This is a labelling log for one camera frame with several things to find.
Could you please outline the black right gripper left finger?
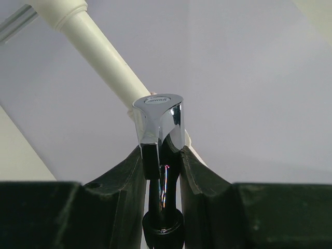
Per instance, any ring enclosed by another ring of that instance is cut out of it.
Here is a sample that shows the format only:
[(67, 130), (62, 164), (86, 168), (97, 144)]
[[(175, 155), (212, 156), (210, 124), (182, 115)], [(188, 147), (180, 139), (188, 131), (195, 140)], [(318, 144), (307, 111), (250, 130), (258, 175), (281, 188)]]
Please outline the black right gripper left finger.
[(1, 248), (140, 248), (141, 152), (83, 185), (1, 182)]

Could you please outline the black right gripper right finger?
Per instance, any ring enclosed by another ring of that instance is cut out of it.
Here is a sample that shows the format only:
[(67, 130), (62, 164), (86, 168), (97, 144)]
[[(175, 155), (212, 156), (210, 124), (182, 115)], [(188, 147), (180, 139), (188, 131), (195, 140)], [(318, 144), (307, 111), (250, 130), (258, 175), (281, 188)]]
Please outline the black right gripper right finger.
[(185, 248), (331, 248), (331, 185), (232, 184), (181, 158)]

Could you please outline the white PVC pipe frame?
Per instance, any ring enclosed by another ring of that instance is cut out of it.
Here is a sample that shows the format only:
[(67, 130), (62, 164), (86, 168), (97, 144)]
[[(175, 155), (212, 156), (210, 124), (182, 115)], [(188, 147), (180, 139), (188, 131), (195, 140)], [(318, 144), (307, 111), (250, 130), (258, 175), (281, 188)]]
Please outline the white PVC pipe frame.
[(1, 42), (1, 107), (34, 152), (14, 180), (87, 183), (138, 145), (128, 111), (141, 96), (184, 99), (195, 148), (198, 103), (185, 85), (186, 5), (176, 1), (87, 1), (86, 9), (50, 25), (37, 16)]

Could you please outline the chrome water faucet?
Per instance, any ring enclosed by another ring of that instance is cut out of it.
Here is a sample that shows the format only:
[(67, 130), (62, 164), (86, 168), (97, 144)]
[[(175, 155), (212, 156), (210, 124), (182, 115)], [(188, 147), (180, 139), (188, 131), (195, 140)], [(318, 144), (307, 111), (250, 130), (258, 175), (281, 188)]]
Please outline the chrome water faucet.
[(184, 218), (176, 207), (176, 187), (185, 146), (183, 97), (155, 94), (133, 103), (148, 211), (142, 225), (148, 248), (183, 248)]

